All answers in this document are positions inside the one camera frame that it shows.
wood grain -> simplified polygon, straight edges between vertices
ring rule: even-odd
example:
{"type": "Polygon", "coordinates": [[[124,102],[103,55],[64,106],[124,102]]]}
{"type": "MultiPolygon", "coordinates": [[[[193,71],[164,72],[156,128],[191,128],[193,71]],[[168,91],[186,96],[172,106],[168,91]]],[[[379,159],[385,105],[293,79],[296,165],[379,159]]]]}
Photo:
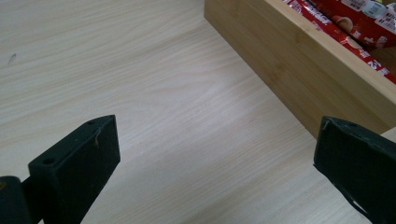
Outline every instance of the wood grain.
{"type": "Polygon", "coordinates": [[[394,85],[282,1],[206,0],[205,17],[314,136],[322,116],[396,126],[394,85]]]}
{"type": "Polygon", "coordinates": [[[0,1],[0,175],[107,114],[121,163],[83,223],[368,223],[203,0],[0,1]]]}

wooden table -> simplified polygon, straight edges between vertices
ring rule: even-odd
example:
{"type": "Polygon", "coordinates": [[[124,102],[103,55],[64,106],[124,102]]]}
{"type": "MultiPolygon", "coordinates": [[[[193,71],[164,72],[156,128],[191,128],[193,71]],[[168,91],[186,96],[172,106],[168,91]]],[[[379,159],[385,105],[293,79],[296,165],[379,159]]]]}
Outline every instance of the wooden table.
{"type": "Polygon", "coordinates": [[[316,140],[204,19],[204,0],[0,1],[0,175],[117,116],[83,223],[369,223],[316,140]]]}

red wrapper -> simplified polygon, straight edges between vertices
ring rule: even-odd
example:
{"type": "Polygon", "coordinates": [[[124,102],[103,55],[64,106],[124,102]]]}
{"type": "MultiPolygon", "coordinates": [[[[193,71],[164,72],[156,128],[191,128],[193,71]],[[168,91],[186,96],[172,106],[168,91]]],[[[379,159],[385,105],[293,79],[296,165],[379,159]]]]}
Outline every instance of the red wrapper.
{"type": "Polygon", "coordinates": [[[346,49],[369,64],[375,71],[379,72],[379,74],[396,84],[396,77],[394,77],[386,67],[382,66],[382,64],[373,58],[366,49],[359,45],[351,36],[319,12],[310,3],[305,0],[283,0],[283,2],[314,23],[318,30],[331,36],[346,49]]]}
{"type": "Polygon", "coordinates": [[[375,0],[309,0],[366,47],[396,46],[396,12],[375,0]]]}

wooden box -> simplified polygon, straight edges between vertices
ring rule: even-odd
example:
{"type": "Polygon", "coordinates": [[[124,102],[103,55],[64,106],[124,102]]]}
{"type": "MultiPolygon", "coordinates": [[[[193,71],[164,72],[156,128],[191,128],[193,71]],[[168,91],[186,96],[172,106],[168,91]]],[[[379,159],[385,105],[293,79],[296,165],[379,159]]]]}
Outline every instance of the wooden box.
{"type": "MultiPolygon", "coordinates": [[[[205,0],[205,17],[314,136],[321,117],[396,126],[396,86],[281,0],[205,0]]],[[[395,50],[376,50],[394,71],[395,50]]]]}

